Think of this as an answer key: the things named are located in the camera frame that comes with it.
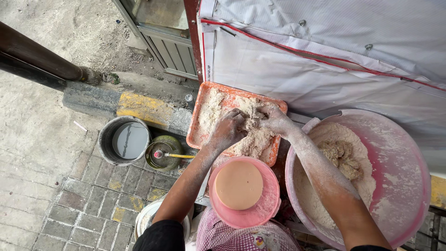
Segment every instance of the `water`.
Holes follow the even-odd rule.
[[[122,125],[113,136],[113,149],[124,159],[135,159],[145,150],[147,129],[138,122]]]

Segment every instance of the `concrete ground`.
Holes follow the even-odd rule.
[[[189,81],[185,83],[183,79],[164,74],[156,62],[127,48],[126,41],[131,31],[109,0],[4,0],[0,1],[0,21],[68,61],[91,67],[105,75],[112,71],[130,71],[175,84],[187,85]],[[129,207],[123,204],[124,188],[110,188],[108,183],[102,184],[101,188],[95,179],[85,180],[86,174],[79,171],[87,165],[96,165],[102,170],[101,158],[91,154],[98,131],[108,119],[65,108],[62,96],[61,92],[0,71],[0,250],[90,250],[87,247],[110,250],[112,243],[114,250],[126,250],[132,226],[125,210],[121,221],[118,216],[117,220],[111,221],[112,215],[101,218],[101,210],[97,214],[91,213],[93,216],[90,217],[84,211],[86,208],[66,205],[63,200],[67,190],[71,196],[80,193],[71,190],[76,187],[73,184],[77,184],[88,187],[78,195],[85,199],[85,207],[89,205],[90,193],[95,194],[98,189],[110,190],[109,194],[120,198],[114,203],[123,205],[121,208]],[[74,121],[88,132],[76,126]],[[80,172],[77,173],[80,180],[69,178],[72,170]],[[143,172],[141,166],[126,169],[127,179],[131,172],[128,170],[151,175],[153,179],[160,176],[154,172]],[[168,180],[168,176],[161,175],[161,178]],[[138,200],[143,204],[148,201],[146,196],[140,196]],[[114,203],[110,204],[113,209],[110,213],[115,213]],[[62,218],[55,216],[57,209],[64,211]],[[90,224],[105,225],[100,230],[91,229],[82,223],[86,219]],[[113,222],[115,231],[108,234],[109,244],[99,246],[106,239],[103,236],[107,234],[103,235],[103,231],[108,229],[110,222]],[[123,231],[126,236],[123,238],[127,239],[122,243],[116,242]],[[88,239],[87,235],[94,236],[94,240]]]

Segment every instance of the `hand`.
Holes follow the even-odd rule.
[[[265,127],[279,134],[281,137],[288,137],[289,133],[295,129],[295,124],[277,106],[259,107],[257,110],[264,113],[268,119],[260,120],[260,127]]]
[[[237,130],[237,127],[241,127],[247,117],[247,114],[237,108],[229,111],[217,120],[205,145],[220,153],[234,145],[246,137],[244,132]]]

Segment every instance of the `brick paving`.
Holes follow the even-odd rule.
[[[80,155],[64,179],[33,250],[131,251],[138,213],[165,195],[179,176],[178,169],[159,172],[144,159],[116,167],[95,146],[91,155]]]

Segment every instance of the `person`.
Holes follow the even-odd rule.
[[[302,162],[322,204],[338,226],[346,250],[386,251],[392,249],[373,221],[353,185],[317,148],[311,139],[277,107],[263,107],[260,126],[288,140]],[[184,170],[162,202],[153,224],[137,239],[133,251],[184,250],[183,227],[200,186],[215,159],[245,135],[237,128],[246,115],[239,109],[221,117],[207,143]],[[233,229],[206,208],[198,226],[197,251],[301,250],[288,229],[270,220],[264,225]]]

